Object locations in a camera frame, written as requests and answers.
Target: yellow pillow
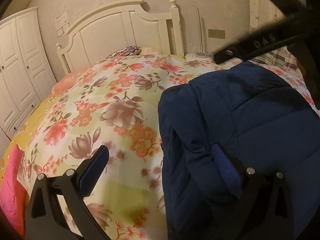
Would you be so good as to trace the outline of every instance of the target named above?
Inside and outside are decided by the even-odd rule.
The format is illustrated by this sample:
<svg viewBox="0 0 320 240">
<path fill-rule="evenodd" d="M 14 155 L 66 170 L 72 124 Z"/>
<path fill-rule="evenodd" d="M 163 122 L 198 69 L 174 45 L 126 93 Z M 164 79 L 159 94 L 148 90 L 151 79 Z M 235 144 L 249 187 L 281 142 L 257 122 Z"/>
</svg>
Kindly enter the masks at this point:
<svg viewBox="0 0 320 240">
<path fill-rule="evenodd" d="M 150 54 L 162 54 L 159 49 L 155 48 L 141 48 L 139 55 L 150 55 Z"/>
</svg>

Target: wardrobe drawer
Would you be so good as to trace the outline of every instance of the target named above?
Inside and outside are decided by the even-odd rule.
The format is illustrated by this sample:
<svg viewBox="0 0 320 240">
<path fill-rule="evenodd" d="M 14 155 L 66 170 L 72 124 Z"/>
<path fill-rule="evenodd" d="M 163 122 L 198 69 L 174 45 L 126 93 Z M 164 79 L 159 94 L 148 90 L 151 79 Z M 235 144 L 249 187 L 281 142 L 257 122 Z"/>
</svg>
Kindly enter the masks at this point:
<svg viewBox="0 0 320 240">
<path fill-rule="evenodd" d="M 31 103 L 21 113 L 19 118 L 13 123 L 13 125 L 6 131 L 7 136 L 12 139 L 13 136 L 19 131 L 20 127 L 28 119 L 29 116 L 38 108 L 41 101 L 38 97 L 33 98 Z"/>
</svg>

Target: bedpost finial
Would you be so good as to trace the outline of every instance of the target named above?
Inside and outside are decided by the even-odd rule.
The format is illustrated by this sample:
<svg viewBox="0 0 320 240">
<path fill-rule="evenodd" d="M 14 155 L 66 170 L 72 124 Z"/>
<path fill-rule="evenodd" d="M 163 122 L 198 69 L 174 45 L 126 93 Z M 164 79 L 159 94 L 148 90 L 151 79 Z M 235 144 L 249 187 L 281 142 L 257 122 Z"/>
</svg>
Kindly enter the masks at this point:
<svg viewBox="0 0 320 240">
<path fill-rule="evenodd" d="M 177 1 L 176 0 L 170 0 L 169 3 L 171 4 L 171 8 L 177 8 Z"/>
</svg>

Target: beige wallpaper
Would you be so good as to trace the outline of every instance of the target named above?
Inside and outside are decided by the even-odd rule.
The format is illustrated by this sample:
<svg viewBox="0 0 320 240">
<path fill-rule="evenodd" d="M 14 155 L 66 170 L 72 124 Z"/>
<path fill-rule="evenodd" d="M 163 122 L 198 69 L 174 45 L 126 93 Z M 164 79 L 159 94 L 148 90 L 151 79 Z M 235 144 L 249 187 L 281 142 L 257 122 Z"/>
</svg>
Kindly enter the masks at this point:
<svg viewBox="0 0 320 240">
<path fill-rule="evenodd" d="M 58 38 L 54 19 L 64 10 L 68 12 L 70 24 L 83 14 L 102 4 L 115 0 L 32 0 L 29 7 L 39 6 L 38 18 L 44 48 L 50 65 L 57 80 L 64 76 L 56 52 L 56 43 L 62 47 L 68 41 L 65 35 Z M 169 11 L 169 0 L 145 0 L 146 11 L 150 13 Z M 181 12 L 181 27 L 184 36 L 185 53 L 192 52 L 199 47 L 198 28 L 196 20 L 196 7 L 199 8 L 203 18 L 205 48 L 213 51 L 236 36 L 249 32 L 249 0 L 177 0 Z M 226 39 L 207 38 L 207 29 L 221 29 L 226 32 Z"/>
</svg>

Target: headboard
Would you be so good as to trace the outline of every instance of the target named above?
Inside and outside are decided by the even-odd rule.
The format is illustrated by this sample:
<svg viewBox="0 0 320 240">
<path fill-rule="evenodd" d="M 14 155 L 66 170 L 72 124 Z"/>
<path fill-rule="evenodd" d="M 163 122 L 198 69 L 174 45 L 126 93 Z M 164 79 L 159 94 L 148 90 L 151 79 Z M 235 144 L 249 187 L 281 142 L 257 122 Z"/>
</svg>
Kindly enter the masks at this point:
<svg viewBox="0 0 320 240">
<path fill-rule="evenodd" d="M 176 54 L 184 57 L 180 15 L 175 0 L 170 12 L 150 14 L 144 0 L 119 0 L 100 6 L 78 19 L 66 33 L 68 45 L 57 44 L 65 73 L 87 67 L 127 46 L 152 47 L 170 54 L 167 20 L 172 20 Z"/>
</svg>

